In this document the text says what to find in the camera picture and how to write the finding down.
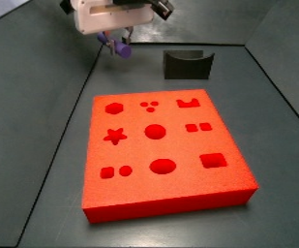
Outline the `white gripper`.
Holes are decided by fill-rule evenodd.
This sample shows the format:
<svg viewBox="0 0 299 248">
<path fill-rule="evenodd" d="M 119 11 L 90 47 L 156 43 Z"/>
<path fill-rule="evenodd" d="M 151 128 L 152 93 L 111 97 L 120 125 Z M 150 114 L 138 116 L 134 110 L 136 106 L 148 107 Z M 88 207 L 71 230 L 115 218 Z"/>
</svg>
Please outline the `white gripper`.
<svg viewBox="0 0 299 248">
<path fill-rule="evenodd" d="M 103 32 L 110 55 L 114 56 L 114 40 L 110 31 L 124 28 L 122 42 L 131 44 L 134 26 L 147 24 L 154 16 L 166 20 L 174 5 L 168 0 L 62 0 L 60 7 L 82 34 Z"/>
</svg>

